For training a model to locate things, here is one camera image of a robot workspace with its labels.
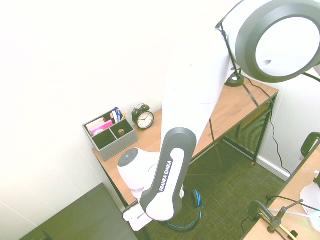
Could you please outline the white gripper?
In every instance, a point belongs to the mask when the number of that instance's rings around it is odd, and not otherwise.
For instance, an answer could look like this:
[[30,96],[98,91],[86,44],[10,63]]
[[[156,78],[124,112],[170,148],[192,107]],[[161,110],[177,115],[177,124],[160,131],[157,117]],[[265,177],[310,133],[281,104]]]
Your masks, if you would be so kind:
[[128,222],[133,231],[138,232],[153,221],[141,206],[133,206],[123,213],[123,219]]

